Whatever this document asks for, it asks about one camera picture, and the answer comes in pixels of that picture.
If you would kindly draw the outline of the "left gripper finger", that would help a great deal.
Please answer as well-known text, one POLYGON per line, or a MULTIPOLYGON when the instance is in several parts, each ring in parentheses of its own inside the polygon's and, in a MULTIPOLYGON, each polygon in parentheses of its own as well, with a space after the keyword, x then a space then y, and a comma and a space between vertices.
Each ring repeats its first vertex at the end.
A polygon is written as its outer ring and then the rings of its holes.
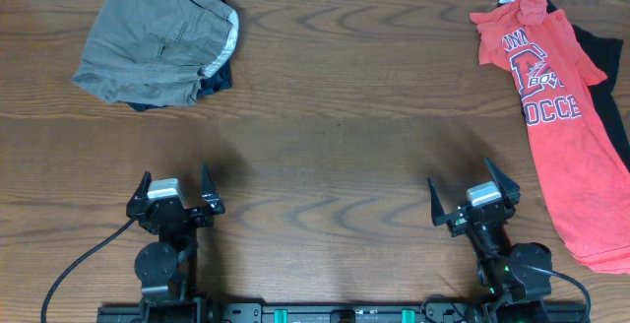
POLYGON ((145 171, 140 184, 136 188, 132 197, 130 198, 129 206, 142 206, 148 199, 148 191, 152 182, 152 175, 149 171, 145 171))
POLYGON ((221 197, 216 189, 213 181, 211 180, 208 165, 204 162, 202 164, 202 198, 208 206, 219 206, 221 204, 221 197))

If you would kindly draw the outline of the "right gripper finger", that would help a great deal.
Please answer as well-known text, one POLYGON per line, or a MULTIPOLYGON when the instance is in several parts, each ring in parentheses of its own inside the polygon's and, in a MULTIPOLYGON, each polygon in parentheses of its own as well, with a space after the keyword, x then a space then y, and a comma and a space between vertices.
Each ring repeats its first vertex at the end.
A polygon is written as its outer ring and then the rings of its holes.
POLYGON ((430 192, 430 215, 432 223, 434 226, 442 226, 448 222, 449 217, 444 212, 439 195, 430 177, 427 178, 427 183, 430 192))
POLYGON ((509 204, 518 204, 520 202, 520 186, 502 172, 489 158, 485 160, 494 183, 496 184, 502 198, 509 204))

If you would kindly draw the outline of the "red soccer t-shirt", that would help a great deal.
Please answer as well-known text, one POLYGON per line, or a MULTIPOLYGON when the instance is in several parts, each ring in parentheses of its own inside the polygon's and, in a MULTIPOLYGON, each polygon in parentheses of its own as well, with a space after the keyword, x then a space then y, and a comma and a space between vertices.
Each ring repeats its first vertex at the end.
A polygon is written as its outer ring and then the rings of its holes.
POLYGON ((472 13, 478 60, 511 73, 546 209, 574 259, 604 274, 629 271, 629 171, 595 110, 605 73, 562 10, 513 0, 472 13))

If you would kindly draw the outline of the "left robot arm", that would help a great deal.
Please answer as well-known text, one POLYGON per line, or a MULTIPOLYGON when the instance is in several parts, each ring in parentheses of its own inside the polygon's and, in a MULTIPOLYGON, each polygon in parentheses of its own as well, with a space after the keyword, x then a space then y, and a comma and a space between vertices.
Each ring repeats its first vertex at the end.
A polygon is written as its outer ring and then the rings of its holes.
POLYGON ((134 262, 141 282, 138 304, 107 304, 97 323, 211 323, 222 321, 221 306, 198 291, 197 230, 211 227, 225 206, 204 165, 201 176, 205 204, 187 207, 176 178, 153 180, 149 172, 126 206, 132 222, 155 235, 134 262))

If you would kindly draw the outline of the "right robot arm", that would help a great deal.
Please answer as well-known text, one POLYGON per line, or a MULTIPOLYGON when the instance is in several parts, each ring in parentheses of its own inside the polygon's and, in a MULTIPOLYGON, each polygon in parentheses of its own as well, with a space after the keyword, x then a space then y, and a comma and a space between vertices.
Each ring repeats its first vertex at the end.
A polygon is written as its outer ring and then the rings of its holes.
POLYGON ((459 308, 446 299, 447 311, 455 322, 578 322, 591 321, 592 300, 586 287, 552 268, 548 247, 537 242, 514 244, 505 230, 516 214, 520 186, 491 160, 485 165, 492 177, 467 190, 467 201, 447 214, 437 189, 428 180, 430 215, 435 226, 446 226, 453 237, 466 236, 476 257, 477 274, 489 295, 477 303, 459 308), (582 304, 547 303, 551 279, 578 289, 582 304))

